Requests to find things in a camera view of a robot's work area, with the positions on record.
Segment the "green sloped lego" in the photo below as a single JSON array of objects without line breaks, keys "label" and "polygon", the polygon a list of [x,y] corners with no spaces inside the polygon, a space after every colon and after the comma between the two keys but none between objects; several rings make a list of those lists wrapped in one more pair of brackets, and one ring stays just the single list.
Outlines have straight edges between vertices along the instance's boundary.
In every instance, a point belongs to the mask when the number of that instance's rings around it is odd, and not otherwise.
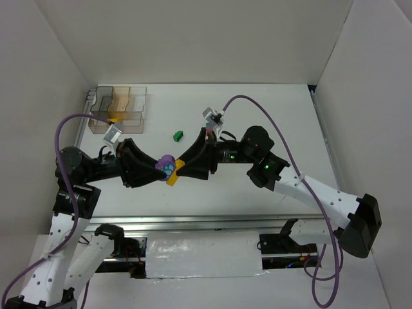
[{"label": "green sloped lego", "polygon": [[179,131],[175,132],[175,134],[173,135],[173,140],[175,142],[179,142],[183,138],[183,136],[184,136],[183,131],[179,130]]}]

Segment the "yellow arched lego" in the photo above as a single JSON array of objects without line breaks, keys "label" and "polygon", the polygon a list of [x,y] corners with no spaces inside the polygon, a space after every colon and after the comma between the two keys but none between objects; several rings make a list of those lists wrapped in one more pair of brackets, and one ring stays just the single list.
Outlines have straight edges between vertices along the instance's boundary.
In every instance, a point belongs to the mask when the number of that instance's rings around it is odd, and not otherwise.
[{"label": "yellow arched lego", "polygon": [[114,123],[117,123],[117,122],[119,122],[119,123],[123,122],[123,120],[121,118],[109,118],[108,121],[109,121],[110,124],[114,124]]}]

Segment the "yellow rectangular lego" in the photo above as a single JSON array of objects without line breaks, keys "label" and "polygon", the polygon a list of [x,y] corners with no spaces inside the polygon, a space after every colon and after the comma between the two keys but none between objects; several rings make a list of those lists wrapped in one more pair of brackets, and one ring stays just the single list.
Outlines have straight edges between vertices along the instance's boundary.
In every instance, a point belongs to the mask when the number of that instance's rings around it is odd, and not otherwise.
[{"label": "yellow rectangular lego", "polygon": [[174,169],[173,169],[172,173],[169,175],[168,179],[166,180],[167,185],[173,186],[177,182],[177,180],[179,178],[179,176],[177,175],[177,171],[180,168],[182,168],[184,165],[185,165],[185,162],[182,161],[182,160],[176,160],[174,162]]}]

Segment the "purple flower lego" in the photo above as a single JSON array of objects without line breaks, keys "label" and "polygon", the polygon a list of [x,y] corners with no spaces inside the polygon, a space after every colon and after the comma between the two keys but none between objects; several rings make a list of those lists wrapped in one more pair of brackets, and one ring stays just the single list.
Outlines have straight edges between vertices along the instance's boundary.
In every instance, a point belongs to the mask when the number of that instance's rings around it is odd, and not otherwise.
[{"label": "purple flower lego", "polygon": [[166,181],[176,169],[176,159],[170,154],[165,154],[157,161],[155,168],[165,174],[163,181]]}]

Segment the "purple brown green lego stack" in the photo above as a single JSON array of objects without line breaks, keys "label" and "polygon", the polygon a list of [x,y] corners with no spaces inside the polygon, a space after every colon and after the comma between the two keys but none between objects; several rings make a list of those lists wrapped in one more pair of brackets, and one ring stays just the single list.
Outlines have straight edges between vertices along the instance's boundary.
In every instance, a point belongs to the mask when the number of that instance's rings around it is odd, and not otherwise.
[{"label": "purple brown green lego stack", "polygon": [[207,122],[205,125],[206,132],[213,132],[214,131],[214,122]]}]

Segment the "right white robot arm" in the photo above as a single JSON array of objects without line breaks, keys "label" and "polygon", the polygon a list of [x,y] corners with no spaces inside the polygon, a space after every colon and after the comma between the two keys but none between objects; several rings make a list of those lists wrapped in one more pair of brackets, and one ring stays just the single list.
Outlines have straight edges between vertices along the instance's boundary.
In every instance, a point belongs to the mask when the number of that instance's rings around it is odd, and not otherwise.
[{"label": "right white robot arm", "polygon": [[207,180],[219,164],[251,164],[247,176],[259,188],[292,197],[321,211],[336,228],[332,233],[343,251],[368,257],[382,226],[376,197],[342,192],[309,176],[298,174],[291,164],[271,152],[274,141],[261,126],[249,127],[242,139],[219,141],[201,129],[196,141],[180,157],[178,176]]}]

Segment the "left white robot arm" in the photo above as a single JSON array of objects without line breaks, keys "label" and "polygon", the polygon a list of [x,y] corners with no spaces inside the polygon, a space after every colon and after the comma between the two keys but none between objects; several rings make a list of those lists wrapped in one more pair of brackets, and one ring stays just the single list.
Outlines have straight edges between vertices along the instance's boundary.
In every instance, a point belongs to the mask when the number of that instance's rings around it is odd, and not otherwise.
[{"label": "left white robot arm", "polygon": [[86,294],[103,260],[127,251],[123,228],[103,223],[82,254],[74,256],[101,193],[91,183],[120,177],[126,187],[136,188],[168,177],[157,160],[139,150],[130,138],[113,153],[99,153],[96,158],[77,147],[65,147],[58,151],[56,163],[59,190],[44,253],[17,276],[32,275],[18,296],[2,296],[1,308],[76,308],[79,295]]}]

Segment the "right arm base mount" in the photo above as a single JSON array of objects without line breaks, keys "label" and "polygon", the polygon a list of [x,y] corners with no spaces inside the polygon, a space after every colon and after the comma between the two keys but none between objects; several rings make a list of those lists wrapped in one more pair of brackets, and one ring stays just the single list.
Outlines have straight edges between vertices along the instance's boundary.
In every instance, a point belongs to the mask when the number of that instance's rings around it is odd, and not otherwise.
[{"label": "right arm base mount", "polygon": [[314,243],[298,245],[290,236],[298,219],[288,220],[277,234],[260,234],[256,247],[261,252],[263,270],[316,266],[318,249]]}]

